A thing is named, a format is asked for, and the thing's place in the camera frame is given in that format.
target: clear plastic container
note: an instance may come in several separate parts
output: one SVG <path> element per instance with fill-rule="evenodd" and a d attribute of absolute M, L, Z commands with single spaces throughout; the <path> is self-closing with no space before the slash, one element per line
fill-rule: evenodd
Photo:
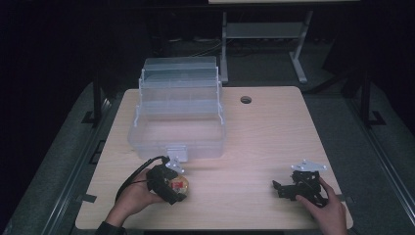
<path fill-rule="evenodd" d="M 225 140 L 221 88 L 215 57 L 146 60 L 128 142 L 142 159 L 220 157 Z"/>

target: wooden table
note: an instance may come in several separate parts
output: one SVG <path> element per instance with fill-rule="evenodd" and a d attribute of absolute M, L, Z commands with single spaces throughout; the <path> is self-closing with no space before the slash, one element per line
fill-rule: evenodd
<path fill-rule="evenodd" d="M 243 104 L 241 97 L 252 98 Z M 141 164 L 127 142 L 138 90 L 125 92 L 107 143 L 76 220 L 79 229 L 95 229 L 114 204 L 122 182 Z M 124 227 L 171 230 L 290 230 L 317 224 L 298 203 L 280 199 L 272 180 L 292 184 L 291 165 L 307 159 L 326 165 L 321 176 L 341 190 L 310 114 L 296 87 L 224 87 L 227 139 L 219 159 L 183 164 L 190 182 L 188 198 L 171 206 L 151 205 L 129 217 Z M 347 228 L 352 219 L 347 210 Z"/>

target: sleeve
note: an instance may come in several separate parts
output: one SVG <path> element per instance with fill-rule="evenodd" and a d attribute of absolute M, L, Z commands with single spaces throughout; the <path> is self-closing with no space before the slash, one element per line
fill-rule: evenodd
<path fill-rule="evenodd" d="M 103 221 L 100 227 L 95 232 L 95 235 L 124 235 L 126 234 L 125 228 L 115 227 L 109 223 Z"/>

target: hand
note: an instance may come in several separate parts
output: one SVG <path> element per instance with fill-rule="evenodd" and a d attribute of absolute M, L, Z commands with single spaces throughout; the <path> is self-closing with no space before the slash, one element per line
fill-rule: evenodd
<path fill-rule="evenodd" d="M 147 171 L 149 169 L 146 168 L 140 172 L 133 182 L 146 180 Z M 146 181 L 130 184 L 122 191 L 105 221 L 112 226 L 121 227 L 129 216 L 142 211 L 150 204 L 161 202 L 164 200 L 149 191 Z"/>
<path fill-rule="evenodd" d="M 324 208 L 317 208 L 301 195 L 296 195 L 299 201 L 317 220 L 324 235 L 346 235 L 346 208 L 335 191 L 321 177 L 320 184 L 327 192 L 328 202 Z"/>

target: black mechanical device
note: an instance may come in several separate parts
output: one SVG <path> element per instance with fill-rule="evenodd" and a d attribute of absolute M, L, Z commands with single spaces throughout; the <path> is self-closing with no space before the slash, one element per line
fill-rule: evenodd
<path fill-rule="evenodd" d="M 274 188 L 278 191 L 280 198 L 296 200 L 296 195 L 302 195 L 312 204 L 319 208 L 327 205 L 327 199 L 320 195 L 320 174 L 318 171 L 298 171 L 293 172 L 292 178 L 294 185 L 283 186 L 275 180 L 272 181 Z"/>
<path fill-rule="evenodd" d="M 169 157 L 158 156 L 153 159 L 146 161 L 143 165 L 138 167 L 121 185 L 116 193 L 115 201 L 119 198 L 122 191 L 133 183 L 143 182 L 143 181 L 133 181 L 135 176 L 137 176 L 143 169 L 149 166 L 155 160 L 161 160 L 162 164 L 155 165 L 152 169 L 147 172 L 147 187 L 149 191 L 153 190 L 157 195 L 163 198 L 166 202 L 169 202 L 173 205 L 176 202 L 181 202 L 186 198 L 186 195 L 181 193 L 176 193 L 169 186 L 169 180 L 178 176 L 178 173 L 167 166 L 167 163 L 170 162 Z"/>

